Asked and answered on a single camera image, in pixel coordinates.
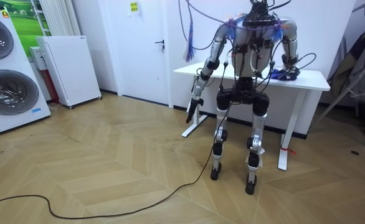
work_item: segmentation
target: white desk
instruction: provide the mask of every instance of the white desk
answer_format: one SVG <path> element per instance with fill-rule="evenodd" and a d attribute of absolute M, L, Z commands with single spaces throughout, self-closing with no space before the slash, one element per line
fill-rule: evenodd
<path fill-rule="evenodd" d="M 183 75 L 193 75 L 194 78 L 197 76 L 196 70 L 198 68 L 202 68 L 204 63 L 196 63 L 194 65 L 186 66 L 184 68 L 179 68 L 175 70 L 175 73 L 183 74 Z M 217 70 L 213 72 L 212 78 L 221 78 L 222 73 L 224 71 L 224 66 L 220 65 Z M 265 78 L 268 75 L 269 68 L 266 68 L 263 71 L 263 77 Z M 321 91 L 329 91 L 330 86 L 328 82 L 326 82 L 324 76 L 322 76 L 321 72 L 318 71 L 309 71 L 309 70 L 301 70 L 300 75 L 295 81 L 279 81 L 279 80 L 270 80 L 269 85 L 274 86 L 283 86 L 285 88 L 298 88 L 300 89 L 298 95 L 296 97 L 295 105 L 293 106 L 292 115 L 290 116 L 287 131 L 285 134 L 282 134 L 281 140 L 281 148 L 280 148 L 280 157 L 278 162 L 278 168 L 281 170 L 286 170 L 288 166 L 288 146 L 290 142 L 290 138 L 292 137 L 293 129 L 296 125 L 296 120 L 300 112 L 301 105 L 303 103 L 303 99 L 306 95 L 307 90 L 321 90 Z M 225 70 L 225 79 L 234 79 L 234 68 L 229 65 Z M 199 106 L 196 108 L 196 112 L 193 117 L 193 124 L 182 134 L 182 136 L 187 137 L 189 133 L 195 130 L 200 123 L 206 119 L 206 115 L 199 117 Z"/>

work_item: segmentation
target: red strap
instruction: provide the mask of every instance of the red strap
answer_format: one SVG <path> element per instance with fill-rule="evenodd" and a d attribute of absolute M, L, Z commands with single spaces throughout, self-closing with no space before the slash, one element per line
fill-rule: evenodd
<path fill-rule="evenodd" d="M 288 151 L 288 152 L 292 153 L 293 155 L 297 155 L 297 153 L 295 151 L 291 150 L 290 148 L 287 148 L 287 149 L 281 148 L 281 149 L 284 151 Z"/>

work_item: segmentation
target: robot leg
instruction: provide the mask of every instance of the robot leg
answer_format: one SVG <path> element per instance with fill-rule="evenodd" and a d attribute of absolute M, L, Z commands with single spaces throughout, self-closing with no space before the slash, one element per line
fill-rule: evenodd
<path fill-rule="evenodd" d="M 246 178 L 247 194 L 252 195 L 257 183 L 256 171 L 260 164 L 260 152 L 262 150 L 262 139 L 267 110 L 270 104 L 268 96 L 264 93 L 256 93 L 253 102 L 253 128 L 252 137 L 248 138 L 247 147 L 249 149 L 248 168 L 249 175 Z"/>
<path fill-rule="evenodd" d="M 227 113 L 230 104 L 230 92 L 217 94 L 217 124 L 215 130 L 216 140 L 213 143 L 213 167 L 210 178 L 217 180 L 221 171 L 220 159 L 224 150 L 224 142 L 227 140 Z"/>

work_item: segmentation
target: herringbone parquet floor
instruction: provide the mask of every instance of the herringbone parquet floor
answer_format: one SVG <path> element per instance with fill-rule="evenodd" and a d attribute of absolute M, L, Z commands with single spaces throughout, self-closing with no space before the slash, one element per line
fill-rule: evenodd
<path fill-rule="evenodd" d="M 277 169 L 280 135 L 265 133 L 255 195 L 244 192 L 250 127 L 229 124 L 218 181 L 210 166 L 196 185 L 125 217 L 58 220 L 39 198 L 0 203 L 0 223 L 365 223 L 364 135 L 335 111 L 308 140 L 292 139 L 288 171 Z M 0 134 L 0 198 L 42 194 L 70 217 L 129 212 L 157 202 L 200 173 L 212 145 L 208 118 L 187 139 L 186 114 L 104 94 L 40 122 Z M 350 151 L 358 151 L 355 156 Z"/>

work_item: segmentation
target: table leg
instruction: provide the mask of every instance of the table leg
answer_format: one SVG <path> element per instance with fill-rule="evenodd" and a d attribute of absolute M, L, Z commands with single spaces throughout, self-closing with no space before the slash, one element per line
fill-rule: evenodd
<path fill-rule="evenodd" d="M 191 132 L 193 132 L 205 119 L 207 118 L 207 115 L 202 115 L 199 117 L 199 105 L 196 107 L 194 116 L 192 117 L 192 125 L 183 132 L 181 135 L 182 137 L 187 137 Z"/>
<path fill-rule="evenodd" d="M 305 89 L 300 89 L 295 105 L 293 106 L 292 115 L 290 116 L 287 131 L 285 134 L 282 134 L 281 139 L 281 148 L 280 148 L 280 157 L 278 160 L 278 169 L 286 170 L 288 167 L 288 146 L 290 142 L 290 138 L 292 137 L 293 130 L 296 125 L 297 117 L 299 116 L 301 105 L 303 104 L 303 99 L 306 95 Z"/>

